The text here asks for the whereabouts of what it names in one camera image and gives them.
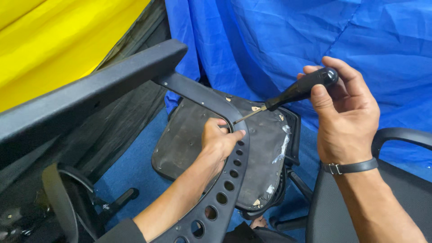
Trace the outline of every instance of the yellow cloth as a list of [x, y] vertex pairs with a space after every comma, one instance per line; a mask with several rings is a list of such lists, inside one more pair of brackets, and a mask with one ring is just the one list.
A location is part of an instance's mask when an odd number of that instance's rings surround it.
[[91, 73], [150, 0], [0, 0], [0, 112]]

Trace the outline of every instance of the black wristband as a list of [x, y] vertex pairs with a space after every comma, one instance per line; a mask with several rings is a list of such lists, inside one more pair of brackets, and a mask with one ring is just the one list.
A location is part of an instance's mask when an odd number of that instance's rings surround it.
[[325, 172], [330, 173], [332, 175], [342, 175], [345, 173], [362, 172], [362, 171], [378, 168], [378, 162], [373, 157], [371, 160], [368, 161], [363, 161], [354, 164], [347, 164], [347, 165], [338, 165], [333, 163], [324, 164], [323, 162], [321, 162], [321, 167]]

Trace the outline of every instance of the chair seat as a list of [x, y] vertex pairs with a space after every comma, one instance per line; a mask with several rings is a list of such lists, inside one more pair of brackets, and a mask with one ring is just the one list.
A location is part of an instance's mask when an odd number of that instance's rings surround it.
[[[377, 160], [383, 180], [430, 242], [432, 183]], [[358, 242], [353, 223], [333, 176], [320, 170], [306, 227], [306, 242]]]
[[[215, 92], [226, 97], [242, 115], [263, 105], [217, 90]], [[152, 166], [159, 175], [175, 180], [193, 163], [201, 151], [201, 133], [209, 117], [220, 118], [190, 100], [183, 99], [180, 102], [153, 152]], [[254, 211], [272, 201], [278, 189], [284, 156], [290, 156], [293, 143], [298, 146], [299, 141], [293, 137], [294, 130], [299, 129], [299, 117], [286, 109], [278, 109], [274, 112], [260, 112], [248, 118], [246, 124], [250, 136], [248, 168], [236, 207]], [[283, 146], [287, 136], [283, 130], [285, 125], [291, 128], [292, 134], [288, 134], [290, 141]], [[209, 190], [214, 180], [215, 178], [205, 191]], [[254, 206], [257, 200], [260, 208]]]

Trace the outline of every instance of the forearm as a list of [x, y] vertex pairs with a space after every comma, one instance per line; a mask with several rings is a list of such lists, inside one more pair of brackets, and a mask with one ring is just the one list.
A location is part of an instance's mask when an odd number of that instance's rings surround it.
[[215, 175], [212, 160], [219, 160], [214, 152], [202, 151], [160, 197], [133, 219], [146, 241], [153, 240], [194, 207]]
[[334, 178], [360, 242], [426, 242], [378, 169]]

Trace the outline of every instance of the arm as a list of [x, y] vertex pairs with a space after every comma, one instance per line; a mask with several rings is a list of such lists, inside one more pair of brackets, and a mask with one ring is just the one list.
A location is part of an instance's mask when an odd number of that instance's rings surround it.
[[[311, 102], [318, 113], [318, 154], [323, 163], [350, 164], [372, 158], [379, 107], [362, 75], [345, 62], [324, 57], [340, 80], [327, 92], [316, 85]], [[308, 74], [320, 68], [305, 66]], [[334, 175], [360, 242], [426, 242], [378, 169]]]
[[183, 217], [200, 199], [210, 180], [218, 175], [224, 161], [235, 143], [242, 139], [245, 131], [228, 134], [222, 119], [210, 118], [202, 136], [202, 151], [194, 163], [150, 206], [138, 214], [133, 221], [151, 241]]

